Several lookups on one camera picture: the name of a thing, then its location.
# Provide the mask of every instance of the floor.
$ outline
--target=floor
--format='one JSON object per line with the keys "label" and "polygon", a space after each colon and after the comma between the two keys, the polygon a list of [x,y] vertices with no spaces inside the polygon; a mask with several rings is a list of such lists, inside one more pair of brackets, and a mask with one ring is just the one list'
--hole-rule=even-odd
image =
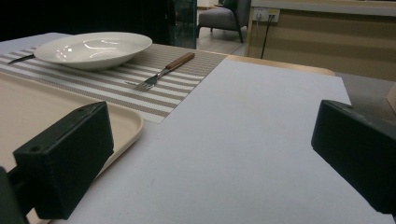
{"label": "floor", "polygon": [[248,29],[247,27],[243,27],[242,36],[244,37],[244,43],[242,44],[239,40],[239,34],[236,31],[213,29],[213,32],[210,32],[209,28],[203,27],[201,28],[199,38],[197,38],[196,48],[199,50],[244,56],[247,35]]}

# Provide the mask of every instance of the chair leg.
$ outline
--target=chair leg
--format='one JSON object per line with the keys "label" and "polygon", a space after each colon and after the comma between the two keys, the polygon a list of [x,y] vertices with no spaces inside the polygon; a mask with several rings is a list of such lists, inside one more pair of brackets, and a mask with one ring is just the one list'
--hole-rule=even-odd
{"label": "chair leg", "polygon": [[243,44],[244,43],[244,38],[242,37],[241,28],[238,29],[238,33],[239,33],[239,39],[241,39],[241,44]]}
{"label": "chair leg", "polygon": [[198,25],[198,26],[197,26],[197,38],[199,38],[199,32],[200,32],[200,30],[201,30],[201,26]]}

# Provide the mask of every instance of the striped placemat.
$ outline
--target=striped placemat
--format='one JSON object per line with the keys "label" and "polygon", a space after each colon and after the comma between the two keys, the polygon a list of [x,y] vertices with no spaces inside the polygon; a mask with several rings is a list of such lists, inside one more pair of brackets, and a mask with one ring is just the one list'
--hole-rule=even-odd
{"label": "striped placemat", "polygon": [[[137,53],[128,63],[104,71],[80,71],[38,59],[7,64],[33,52],[34,48],[31,48],[0,55],[0,71],[130,107],[139,111],[145,120],[156,123],[163,121],[226,57],[195,49],[153,44]],[[162,77],[158,85],[149,91],[134,90],[133,86],[124,82],[140,83],[187,52],[194,52],[195,58]]]}

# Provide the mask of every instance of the power socket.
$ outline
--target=power socket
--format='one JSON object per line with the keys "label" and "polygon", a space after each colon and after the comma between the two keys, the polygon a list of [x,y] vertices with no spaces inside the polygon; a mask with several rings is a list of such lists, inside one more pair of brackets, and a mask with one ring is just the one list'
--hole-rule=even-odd
{"label": "power socket", "polygon": [[278,22],[279,14],[279,8],[254,7],[252,19],[254,21],[268,21],[269,16],[273,15],[271,22]]}

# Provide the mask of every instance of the knife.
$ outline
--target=knife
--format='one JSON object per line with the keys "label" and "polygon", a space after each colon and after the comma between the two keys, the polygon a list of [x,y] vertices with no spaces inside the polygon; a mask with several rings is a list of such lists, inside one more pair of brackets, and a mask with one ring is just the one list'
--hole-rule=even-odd
{"label": "knife", "polygon": [[12,60],[12,61],[9,62],[8,64],[19,63],[19,62],[23,62],[23,61],[26,61],[26,60],[28,60],[28,59],[33,59],[33,58],[35,58],[35,55],[34,55],[34,54],[30,54],[30,55],[21,57],[21,58],[19,58],[19,59]]}

